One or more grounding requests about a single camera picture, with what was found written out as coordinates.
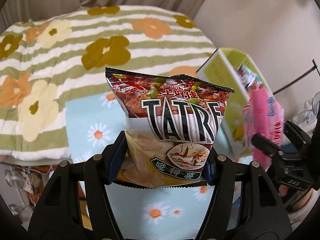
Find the right hand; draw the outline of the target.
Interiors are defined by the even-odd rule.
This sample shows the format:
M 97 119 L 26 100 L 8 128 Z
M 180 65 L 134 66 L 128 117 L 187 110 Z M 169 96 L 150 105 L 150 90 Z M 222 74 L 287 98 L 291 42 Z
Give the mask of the right hand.
M 315 190 L 309 188 L 305 191 L 299 191 L 286 185 L 280 185 L 278 192 L 286 211 L 293 213 L 306 206 Z

